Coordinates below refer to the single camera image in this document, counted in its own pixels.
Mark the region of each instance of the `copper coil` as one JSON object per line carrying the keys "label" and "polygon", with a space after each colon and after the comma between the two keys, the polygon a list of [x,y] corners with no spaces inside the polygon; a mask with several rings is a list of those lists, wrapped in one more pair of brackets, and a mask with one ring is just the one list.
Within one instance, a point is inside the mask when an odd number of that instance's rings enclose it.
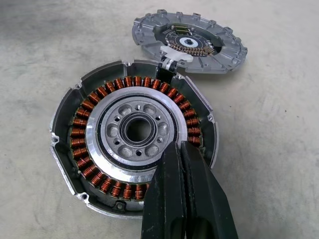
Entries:
{"label": "copper coil", "polygon": [[94,108],[94,104],[92,104],[88,100],[83,101],[81,105],[82,105],[82,107],[86,108],[89,111],[92,111],[92,109]]}
{"label": "copper coil", "polygon": [[190,102],[189,101],[184,101],[178,106],[182,111],[188,109],[190,107]]}
{"label": "copper coil", "polygon": [[102,183],[101,187],[100,187],[100,190],[103,192],[103,193],[106,193],[109,188],[111,187],[112,185],[112,179],[111,178],[107,178],[104,180],[104,182]]}
{"label": "copper coil", "polygon": [[76,115],[87,119],[90,116],[90,112],[84,109],[78,109]]}
{"label": "copper coil", "polygon": [[196,145],[196,146],[199,146],[200,145],[200,137],[196,137],[196,136],[189,136],[188,137],[188,142]]}
{"label": "copper coil", "polygon": [[125,87],[131,87],[133,86],[132,78],[131,76],[124,77],[124,86]]}
{"label": "copper coil", "polygon": [[150,87],[151,86],[151,82],[152,82],[152,79],[150,77],[144,77],[144,80],[143,80],[143,86],[144,87]]}
{"label": "copper coil", "polygon": [[120,192],[121,192],[121,183],[120,182],[116,182],[115,185],[113,186],[113,189],[111,191],[111,195],[113,197],[118,197]]}
{"label": "copper coil", "polygon": [[78,168],[83,168],[86,165],[90,164],[92,161],[89,158],[89,156],[86,156],[85,158],[80,158],[76,163],[78,165]]}
{"label": "copper coil", "polygon": [[100,86],[99,88],[96,89],[96,92],[98,93],[98,95],[102,98],[104,98],[105,96],[108,95],[108,93],[106,92],[106,90],[104,89],[104,87]]}
{"label": "copper coil", "polygon": [[159,88],[159,91],[165,94],[165,92],[168,90],[168,88],[169,88],[169,84],[166,82],[163,82]]}
{"label": "copper coil", "polygon": [[110,92],[114,92],[115,91],[115,88],[114,88],[114,85],[112,82],[108,81],[105,83],[105,88]]}
{"label": "copper coil", "polygon": [[84,138],[73,138],[71,139],[71,147],[80,147],[85,145],[85,139]]}
{"label": "copper coil", "polygon": [[175,88],[170,88],[170,90],[167,93],[167,96],[170,98],[173,98],[177,94],[178,90]]}
{"label": "copper coil", "polygon": [[86,169],[83,170],[82,174],[84,177],[88,177],[90,176],[95,170],[97,169],[97,167],[95,165],[91,165],[89,167],[87,167]]}
{"label": "copper coil", "polygon": [[185,96],[183,96],[182,94],[178,94],[173,101],[175,102],[175,104],[179,104],[180,102],[182,102],[185,99]]}
{"label": "copper coil", "polygon": [[136,189],[135,189],[135,199],[136,200],[140,200],[143,199],[144,197],[144,193],[143,193],[143,189],[141,185],[136,185]]}
{"label": "copper coil", "polygon": [[183,112],[185,118],[189,118],[196,115],[196,111],[194,109],[189,109]]}
{"label": "copper coil", "polygon": [[121,79],[121,78],[117,78],[117,79],[114,81],[114,85],[115,85],[116,89],[124,88],[124,85],[123,85],[123,82],[122,82],[122,79]]}
{"label": "copper coil", "polygon": [[87,120],[85,119],[74,118],[73,120],[73,125],[80,126],[80,127],[85,127],[86,123],[87,123]]}
{"label": "copper coil", "polygon": [[92,178],[91,183],[94,186],[98,186],[102,182],[103,178],[104,178],[104,174],[100,171]]}
{"label": "copper coil", "polygon": [[81,157],[82,155],[87,154],[87,153],[88,153],[88,151],[85,147],[84,148],[77,148],[73,151],[73,157],[78,158],[78,157]]}
{"label": "copper coil", "polygon": [[84,136],[85,129],[84,128],[72,128],[71,130],[71,136]]}
{"label": "copper coil", "polygon": [[186,125],[187,126],[192,126],[192,125],[197,125],[199,124],[198,118],[191,118],[186,120]]}
{"label": "copper coil", "polygon": [[154,90],[157,90],[159,86],[160,86],[160,80],[158,80],[158,79],[153,80],[153,82],[151,84],[151,88]]}
{"label": "copper coil", "polygon": [[125,185],[125,189],[123,192],[123,198],[131,199],[131,195],[132,195],[132,187],[131,187],[131,185],[127,184],[127,185]]}
{"label": "copper coil", "polygon": [[92,92],[91,94],[89,94],[89,99],[90,101],[92,101],[95,105],[101,100],[97,94],[95,94],[94,92]]}
{"label": "copper coil", "polygon": [[201,130],[198,127],[192,127],[192,128],[188,128],[187,129],[187,133],[188,134],[200,135],[201,134]]}
{"label": "copper coil", "polygon": [[142,78],[140,76],[135,76],[133,83],[134,86],[142,86]]}

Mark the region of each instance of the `screw hole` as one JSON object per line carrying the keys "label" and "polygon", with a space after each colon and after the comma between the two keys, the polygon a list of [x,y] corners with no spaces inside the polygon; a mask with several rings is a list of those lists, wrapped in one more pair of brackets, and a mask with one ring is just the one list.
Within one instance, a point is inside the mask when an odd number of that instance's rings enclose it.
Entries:
{"label": "screw hole", "polygon": [[163,142],[163,139],[162,139],[161,137],[158,137],[157,140],[156,140],[156,142],[157,142],[157,143],[162,143],[162,142]]}
{"label": "screw hole", "polygon": [[119,145],[120,144],[120,140],[118,138],[114,139],[114,144],[115,145]]}

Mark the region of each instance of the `center hole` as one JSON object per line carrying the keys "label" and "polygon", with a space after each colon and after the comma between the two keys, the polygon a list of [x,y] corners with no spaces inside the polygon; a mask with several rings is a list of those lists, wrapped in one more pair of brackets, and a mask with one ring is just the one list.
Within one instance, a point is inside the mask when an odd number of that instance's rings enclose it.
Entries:
{"label": "center hole", "polygon": [[151,125],[145,119],[134,119],[128,123],[127,137],[133,142],[146,139],[151,133]]}

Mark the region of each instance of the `concrete floor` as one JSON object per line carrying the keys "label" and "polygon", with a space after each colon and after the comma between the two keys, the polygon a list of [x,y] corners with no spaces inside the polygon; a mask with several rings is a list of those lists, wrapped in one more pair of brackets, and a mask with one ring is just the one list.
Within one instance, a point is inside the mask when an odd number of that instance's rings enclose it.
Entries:
{"label": "concrete floor", "polygon": [[241,239],[319,235],[319,3],[316,0],[0,2],[0,238],[140,237],[140,221],[104,217],[73,197],[49,151],[51,117],[92,69],[146,59],[135,17],[158,8],[230,26],[244,66],[190,75],[219,123],[213,169]]}

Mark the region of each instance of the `bearing hole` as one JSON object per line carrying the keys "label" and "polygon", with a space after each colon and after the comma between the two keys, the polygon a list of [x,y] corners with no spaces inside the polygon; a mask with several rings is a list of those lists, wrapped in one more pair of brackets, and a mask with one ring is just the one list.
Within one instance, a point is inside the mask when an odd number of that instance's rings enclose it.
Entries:
{"label": "bearing hole", "polygon": [[151,125],[145,119],[135,119],[128,123],[127,137],[133,142],[141,142],[151,133]]}
{"label": "bearing hole", "polygon": [[136,151],[136,155],[137,156],[141,156],[142,155],[142,151],[140,151],[140,150]]}
{"label": "bearing hole", "polygon": [[118,138],[114,139],[114,144],[115,145],[119,145],[120,144],[120,140]]}
{"label": "bearing hole", "polygon": [[163,138],[158,137],[157,140],[156,140],[156,142],[157,142],[157,143],[162,143],[162,142],[163,142]]}

